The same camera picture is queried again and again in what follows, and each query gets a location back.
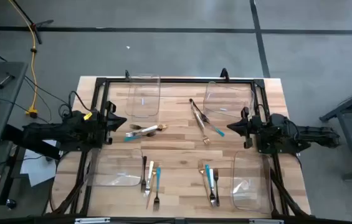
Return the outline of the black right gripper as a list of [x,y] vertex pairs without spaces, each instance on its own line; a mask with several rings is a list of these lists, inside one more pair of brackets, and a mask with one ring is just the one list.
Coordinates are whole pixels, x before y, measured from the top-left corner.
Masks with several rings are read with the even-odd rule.
[[269,143],[265,142],[264,138],[264,128],[266,123],[263,123],[260,116],[252,116],[248,119],[249,109],[244,107],[241,111],[241,120],[235,123],[227,125],[227,128],[237,133],[239,136],[245,136],[244,148],[248,149],[253,146],[253,140],[250,137],[251,134],[256,134],[259,136],[260,143],[265,149],[269,147]]

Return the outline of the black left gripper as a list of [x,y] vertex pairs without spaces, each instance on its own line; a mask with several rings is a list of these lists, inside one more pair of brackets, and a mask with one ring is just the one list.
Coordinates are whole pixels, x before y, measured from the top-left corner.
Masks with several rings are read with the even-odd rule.
[[96,113],[97,125],[95,129],[100,134],[99,140],[101,144],[111,145],[113,142],[111,133],[127,122],[127,119],[114,113],[116,105],[111,101],[104,101],[103,109],[101,110],[96,106],[92,106],[92,111]]

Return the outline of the clear plastic bin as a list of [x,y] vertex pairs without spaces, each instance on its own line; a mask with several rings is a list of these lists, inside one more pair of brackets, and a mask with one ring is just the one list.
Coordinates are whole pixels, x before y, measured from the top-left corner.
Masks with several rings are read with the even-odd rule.
[[137,74],[130,77],[125,112],[133,118],[151,118],[158,114],[161,77],[157,74]]
[[271,213],[270,164],[258,152],[239,151],[232,162],[231,199],[239,210]]
[[142,173],[140,149],[94,149],[85,179],[88,186],[132,187],[140,184]]
[[249,84],[209,82],[203,99],[204,111],[211,116],[239,119],[244,108],[252,115],[254,92]]

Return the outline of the black desk beam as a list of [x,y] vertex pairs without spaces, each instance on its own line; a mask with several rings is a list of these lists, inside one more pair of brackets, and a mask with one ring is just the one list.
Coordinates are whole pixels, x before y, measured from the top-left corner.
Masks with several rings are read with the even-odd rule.
[[2,140],[11,141],[14,144],[25,149],[32,150],[45,157],[59,160],[59,149],[43,141],[43,138],[38,137],[35,129],[24,128],[20,130],[9,124],[6,125],[2,133]]

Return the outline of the white paper sheet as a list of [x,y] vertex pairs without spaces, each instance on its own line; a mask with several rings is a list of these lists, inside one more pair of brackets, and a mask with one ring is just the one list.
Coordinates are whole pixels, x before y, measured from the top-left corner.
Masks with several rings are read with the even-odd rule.
[[31,187],[52,179],[56,175],[56,161],[26,149],[22,159],[20,174],[25,174]]

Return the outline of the black tripod stand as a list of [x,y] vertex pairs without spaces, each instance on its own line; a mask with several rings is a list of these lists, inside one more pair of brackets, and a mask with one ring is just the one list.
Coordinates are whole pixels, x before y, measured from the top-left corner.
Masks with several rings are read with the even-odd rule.
[[54,20],[46,20],[42,22],[35,23],[32,19],[27,15],[27,13],[23,10],[23,8],[19,5],[16,0],[8,0],[11,6],[16,10],[16,12],[20,15],[22,20],[25,22],[27,29],[32,35],[33,45],[42,44],[42,39],[39,34],[39,28],[45,25],[50,25],[54,22]]

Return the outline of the silver metal bracket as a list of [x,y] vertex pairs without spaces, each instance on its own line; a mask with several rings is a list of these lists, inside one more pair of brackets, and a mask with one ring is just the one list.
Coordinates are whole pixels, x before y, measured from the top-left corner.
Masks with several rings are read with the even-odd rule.
[[110,223],[110,220],[110,217],[76,218],[74,224],[106,224]]
[[285,224],[283,220],[253,218],[249,219],[249,224]]

